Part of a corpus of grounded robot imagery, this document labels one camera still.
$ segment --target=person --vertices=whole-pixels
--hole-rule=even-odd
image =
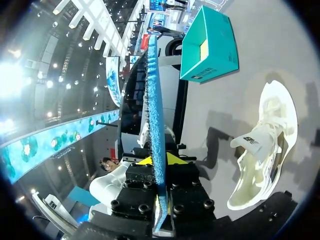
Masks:
[[[152,27],[148,27],[148,28],[147,28],[147,31],[149,31],[149,32],[151,32],[151,33],[153,33],[154,31],[156,31],[156,32],[161,33],[162,35],[163,35],[163,34],[173,34],[173,35],[177,35],[177,36],[183,35],[183,33],[180,32],[180,31],[171,30],[171,29],[166,28],[166,27],[164,27],[164,26],[154,26],[153,28],[152,28]]]
[[[188,3],[186,3],[185,1],[179,1],[179,3],[183,3],[183,5],[186,5]],[[180,11],[184,11],[187,9],[186,6],[179,6],[179,5],[171,5],[171,4],[167,4],[167,3],[163,3],[163,2],[159,2],[159,6],[163,7],[163,10],[165,9],[172,9],[172,10],[180,10]]]
[[[119,167],[119,162],[117,159],[111,159],[109,157],[104,157],[100,160],[100,167],[111,173],[113,172],[117,167]]]
[[[107,215],[112,214],[111,201],[116,199],[122,190],[126,180],[126,171],[130,165],[128,161],[121,161],[117,164],[115,160],[109,157],[104,157],[100,160],[100,167],[109,173],[105,176],[97,177],[89,186],[90,194],[100,202],[90,207],[89,221],[94,216],[93,211]]]

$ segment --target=ceiling light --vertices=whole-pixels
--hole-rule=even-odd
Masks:
[[[43,77],[44,77],[44,75],[43,75],[42,71],[39,71],[38,72],[38,79],[42,79]]]
[[[20,201],[22,201],[23,199],[25,199],[25,196],[19,197],[16,201],[17,201],[17,202],[20,202]]]
[[[46,82],[46,87],[48,88],[48,89],[50,89],[50,88],[52,88],[54,86],[54,82],[53,81],[47,81]]]
[[[25,83],[26,84],[31,84],[32,83],[32,79],[31,79],[31,77],[28,77],[26,80],[25,80]]]
[[[16,50],[16,51],[9,50],[9,52],[12,53],[13,56],[17,59],[20,58],[21,56],[21,50]]]

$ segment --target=spotlight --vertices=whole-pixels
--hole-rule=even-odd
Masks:
[[[25,83],[30,85],[32,83],[32,79],[31,77],[28,77],[26,80],[25,80]]]
[[[38,79],[42,79],[43,77],[44,77],[44,75],[43,75],[42,71],[39,71],[38,72]]]
[[[13,54],[13,56],[18,59],[21,56],[21,50],[12,51],[9,49],[9,52]]]
[[[49,80],[49,81],[46,82],[46,87],[48,89],[52,88],[53,86],[54,86],[54,83],[52,81]]]

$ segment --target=bolt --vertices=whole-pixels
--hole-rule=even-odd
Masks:
[[[125,181],[124,181],[124,186],[125,186],[126,188],[128,188],[130,184],[132,184],[132,181],[131,181],[131,180],[125,180]]]
[[[259,212],[260,212],[260,213],[263,213],[263,211],[265,210],[265,208],[266,208],[266,205],[261,206],[260,209],[259,209]]]
[[[118,200],[112,200],[111,201],[111,208],[114,210],[116,209],[117,207],[120,206],[120,202]]]
[[[192,185],[193,186],[199,186],[200,185],[199,179],[192,181]]]
[[[181,204],[179,205],[174,205],[173,211],[175,214],[181,214],[184,211],[185,207]]]
[[[205,209],[211,209],[215,205],[215,202],[211,199],[205,200],[203,206]]]
[[[141,214],[145,214],[150,210],[150,207],[146,204],[141,204],[138,209]]]
[[[151,185],[152,185],[152,183],[149,182],[149,181],[145,181],[145,182],[143,183],[143,187],[144,187],[145,189],[148,189],[149,187],[151,187]]]

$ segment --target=lotus leaf graphic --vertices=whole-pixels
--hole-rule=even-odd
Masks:
[[[94,129],[95,127],[95,121],[93,120],[92,117],[89,118],[89,128],[88,128],[88,132],[91,133],[92,130]]]
[[[75,141],[79,141],[81,139],[81,135],[78,131],[74,131],[73,134],[69,137],[71,143]]]
[[[29,162],[38,152],[38,141],[35,136],[28,136],[20,140],[22,145],[21,158],[24,162]]]

